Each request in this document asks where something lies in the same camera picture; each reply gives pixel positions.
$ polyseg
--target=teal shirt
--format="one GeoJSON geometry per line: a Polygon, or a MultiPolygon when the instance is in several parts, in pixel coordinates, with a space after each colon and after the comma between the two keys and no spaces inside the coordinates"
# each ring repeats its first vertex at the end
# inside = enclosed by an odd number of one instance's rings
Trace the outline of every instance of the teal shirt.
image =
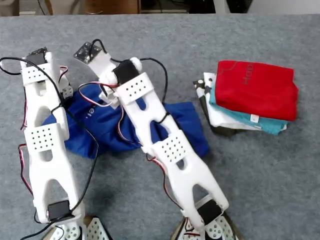
{"type": "Polygon", "coordinates": [[[267,117],[259,117],[259,120],[256,123],[256,122],[250,121],[251,114],[239,112],[239,111],[231,111],[222,106],[218,106],[216,103],[216,97],[215,97],[215,86],[216,86],[215,84],[212,86],[209,103],[214,108],[220,110],[221,112],[227,114],[228,116],[234,118],[235,120],[253,127],[258,127],[262,131],[267,132],[269,134],[273,134],[273,135],[278,135],[279,132],[288,123],[288,121],[285,121],[285,120],[279,120],[279,119],[273,119],[273,118],[267,118],[267,117]]]}

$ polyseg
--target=blue cloth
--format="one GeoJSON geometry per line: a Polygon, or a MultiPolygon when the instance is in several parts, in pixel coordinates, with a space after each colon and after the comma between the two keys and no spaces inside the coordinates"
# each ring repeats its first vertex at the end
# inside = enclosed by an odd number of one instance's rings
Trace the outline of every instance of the blue cloth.
{"type": "MultiPolygon", "coordinates": [[[[103,103],[98,95],[101,92],[97,85],[89,85],[82,89],[90,99],[103,103]]],[[[164,108],[175,119],[178,126],[184,131],[194,151],[203,157],[209,150],[208,142],[204,137],[199,116],[191,102],[165,104],[164,108]]],[[[123,152],[139,148],[138,143],[124,141],[117,132],[117,123],[121,117],[121,109],[111,107],[99,107],[84,100],[78,92],[72,97],[72,103],[68,110],[81,121],[96,137],[99,142],[99,155],[106,151],[123,152]]],[[[65,146],[71,152],[84,157],[93,158],[96,145],[92,137],[86,133],[67,114],[70,138],[65,141],[65,146]]],[[[49,116],[43,125],[55,123],[53,115],[49,116]]],[[[120,124],[122,134],[131,141],[138,141],[135,128],[129,117],[124,113],[120,124]]],[[[168,136],[167,131],[158,123],[150,124],[152,141],[163,140],[168,136]]]]}
{"type": "Polygon", "coordinates": [[[251,114],[239,111],[231,111],[226,109],[222,106],[218,106],[216,103],[216,96],[215,96],[215,84],[213,84],[211,92],[210,92],[210,100],[209,103],[216,109],[220,110],[221,112],[227,114],[228,116],[234,118],[235,120],[253,126],[253,127],[260,127],[262,131],[267,132],[269,134],[278,135],[279,132],[285,127],[288,121],[267,118],[267,117],[259,117],[259,121],[257,123],[250,121],[251,114]]]}

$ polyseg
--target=white wall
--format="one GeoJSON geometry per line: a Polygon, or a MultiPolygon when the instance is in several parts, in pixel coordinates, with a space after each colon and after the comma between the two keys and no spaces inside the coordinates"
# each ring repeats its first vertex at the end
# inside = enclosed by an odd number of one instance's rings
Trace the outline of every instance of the white wall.
{"type": "Polygon", "coordinates": [[[319,14],[320,0],[253,0],[248,13],[319,14]]]}

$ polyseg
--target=wooden object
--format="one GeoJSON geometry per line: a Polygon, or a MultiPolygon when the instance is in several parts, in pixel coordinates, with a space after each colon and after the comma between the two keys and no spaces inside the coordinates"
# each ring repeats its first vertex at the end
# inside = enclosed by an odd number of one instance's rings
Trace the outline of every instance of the wooden object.
{"type": "Polygon", "coordinates": [[[140,0],[85,0],[87,14],[139,14],[140,0]]]}

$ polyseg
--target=table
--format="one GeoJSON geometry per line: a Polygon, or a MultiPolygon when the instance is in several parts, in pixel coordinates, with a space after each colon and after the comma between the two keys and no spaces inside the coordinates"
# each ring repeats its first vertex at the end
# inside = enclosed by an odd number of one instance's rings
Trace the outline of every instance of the table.
{"type": "MultiPolygon", "coordinates": [[[[74,87],[95,78],[72,57],[85,41],[102,39],[115,59],[160,60],[169,73],[166,101],[195,105],[210,145],[204,161],[245,238],[315,240],[320,237],[319,23],[319,15],[7,17],[0,18],[0,54],[23,57],[47,46],[61,65],[69,66],[74,87]],[[210,131],[192,81],[228,59],[295,69],[298,118],[286,131],[279,136],[247,131],[233,137],[210,131]]],[[[153,62],[145,62],[144,69],[160,95],[162,69],[153,62]]],[[[0,79],[0,232],[1,239],[11,240],[41,226],[33,222],[32,198],[20,179],[22,78],[1,72],[0,79]]],[[[70,152],[68,156],[83,188],[92,161],[70,152]]],[[[182,215],[166,197],[162,177],[139,149],[104,154],[84,198],[86,212],[98,215],[115,240],[169,239],[182,215]]]]}

